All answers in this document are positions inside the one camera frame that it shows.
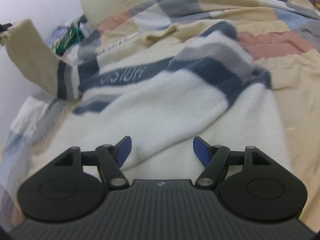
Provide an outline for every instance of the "gray patch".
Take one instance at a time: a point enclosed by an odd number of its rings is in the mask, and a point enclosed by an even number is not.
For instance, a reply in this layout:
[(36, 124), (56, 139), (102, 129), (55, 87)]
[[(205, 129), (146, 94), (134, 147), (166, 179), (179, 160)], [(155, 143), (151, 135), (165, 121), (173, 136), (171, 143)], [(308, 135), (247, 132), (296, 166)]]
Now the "gray patch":
[(302, 6), (298, 6), (298, 5), (294, 5), (292, 3), (286, 2), (285, 3), (289, 8), (291, 9), (295, 9), (296, 13), (312, 18), (312, 19), (316, 19), (316, 20), (320, 20), (320, 16), (317, 15), (317, 13), (314, 10), (302, 7)]
[(157, 3), (157, 0), (151, 0), (151, 1), (147, 1), (141, 4), (138, 4), (132, 8), (129, 9), (129, 12), (132, 16), (137, 15), (138, 13), (148, 9), (149, 7), (153, 6), (154, 4)]
[(100, 38), (100, 33), (99, 31), (96, 29), (96, 30), (93, 30), (91, 35), (88, 37), (88, 38), (85, 38), (83, 39), (81, 42), (80, 42), (80, 46), (87, 46), (89, 45), (91, 42), (97, 40)]
[(64, 71), (64, 82), (67, 88), (67, 100), (74, 99), (75, 96), (72, 87), (72, 67), (70, 65), (66, 65), (66, 69)]
[(320, 22), (312, 21), (294, 30), (302, 39), (310, 42), (320, 52)]
[(210, 57), (219, 61), (228, 70), (236, 74), (243, 83), (252, 78), (252, 66), (244, 62), (230, 47), (216, 42), (196, 49), (197, 53), (194, 53), (195, 48), (186, 47), (175, 57), (175, 60), (187, 61)]
[(170, 18), (203, 12), (197, 0), (162, 0), (158, 4)]
[(101, 46), (101, 39), (100, 37), (90, 44), (81, 45), (78, 48), (78, 57), (83, 60), (89, 60), (96, 56), (96, 49)]
[(182, 17), (175, 17), (171, 18), (172, 23), (192, 23), (198, 20), (203, 19), (214, 19), (209, 13), (202, 12), (202, 13), (195, 13), (190, 14)]

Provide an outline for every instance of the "ribbed black surface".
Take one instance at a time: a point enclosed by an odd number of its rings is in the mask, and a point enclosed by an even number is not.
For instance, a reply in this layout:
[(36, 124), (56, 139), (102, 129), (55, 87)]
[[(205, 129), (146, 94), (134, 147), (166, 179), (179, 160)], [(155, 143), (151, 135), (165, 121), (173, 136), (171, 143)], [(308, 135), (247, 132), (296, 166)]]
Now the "ribbed black surface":
[(188, 180), (135, 181), (113, 191), (89, 216), (64, 224), (28, 220), (12, 232), (16, 240), (308, 240), (298, 220), (262, 225), (241, 220), (215, 194)]

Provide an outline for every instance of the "small logo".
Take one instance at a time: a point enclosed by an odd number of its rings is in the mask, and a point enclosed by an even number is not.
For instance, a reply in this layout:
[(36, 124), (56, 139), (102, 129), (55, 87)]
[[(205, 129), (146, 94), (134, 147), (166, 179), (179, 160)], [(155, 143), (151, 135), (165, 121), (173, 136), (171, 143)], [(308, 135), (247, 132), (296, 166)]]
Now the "small logo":
[(159, 182), (157, 185), (160, 186), (160, 187), (162, 187), (162, 186), (165, 185), (165, 182), (161, 181), (161, 182)]

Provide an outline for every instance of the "blue stripe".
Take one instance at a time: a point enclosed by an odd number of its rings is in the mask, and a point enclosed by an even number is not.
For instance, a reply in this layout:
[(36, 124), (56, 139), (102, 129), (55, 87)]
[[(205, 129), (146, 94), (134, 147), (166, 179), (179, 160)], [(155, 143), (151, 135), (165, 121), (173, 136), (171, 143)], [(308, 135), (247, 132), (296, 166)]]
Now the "blue stripe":
[(89, 79), (94, 74), (99, 73), (99, 64), (97, 62), (97, 58), (95, 57), (79, 65), (78, 72), (79, 72), (79, 82), (81, 85), (81, 83), (84, 82), (86, 79)]
[(67, 87), (64, 81), (64, 73), (66, 71), (66, 63), (62, 60), (59, 61), (57, 78), (58, 78), (58, 93), (57, 98), (67, 100)]
[(266, 89), (272, 90), (271, 74), (269, 71), (264, 68), (256, 68), (252, 74), (255, 75), (255, 77), (245, 84), (245, 88), (253, 84), (261, 83), (265, 85)]
[(110, 102), (103, 102), (103, 101), (96, 101), (92, 102), (86, 106), (78, 106), (75, 110), (73, 110), (73, 113), (75, 115), (81, 115), (87, 112), (94, 112), (94, 113), (100, 113), (103, 109), (105, 109)]
[(84, 93), (92, 88), (136, 84), (150, 79), (162, 70), (165, 70), (172, 59), (170, 57), (149, 64), (118, 68), (107, 73), (95, 75), (80, 82), (78, 89)]
[(231, 24), (225, 21), (219, 22), (211, 26), (210, 28), (206, 29), (203, 33), (199, 35), (199, 37), (207, 37), (208, 35), (210, 35), (215, 31), (220, 31), (221, 33), (223, 33), (224, 35), (226, 35), (227, 37), (233, 40), (236, 40), (238, 37), (236, 28), (234, 28)]
[(236, 74), (210, 57), (197, 60), (175, 61), (172, 62), (168, 71), (175, 72), (179, 69), (188, 69), (208, 84), (220, 89), (226, 95), (230, 106), (244, 89), (241, 79)]

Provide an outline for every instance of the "white wall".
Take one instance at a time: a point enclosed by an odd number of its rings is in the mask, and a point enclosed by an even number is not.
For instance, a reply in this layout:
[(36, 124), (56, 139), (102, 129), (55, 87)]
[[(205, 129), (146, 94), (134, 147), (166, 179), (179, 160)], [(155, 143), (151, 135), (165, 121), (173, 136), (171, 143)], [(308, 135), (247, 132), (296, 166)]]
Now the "white wall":
[[(30, 18), (44, 39), (57, 25), (81, 15), (79, 0), (0, 0), (1, 24)], [(0, 49), (0, 145), (23, 101), (37, 89), (20, 74), (5, 48)]]

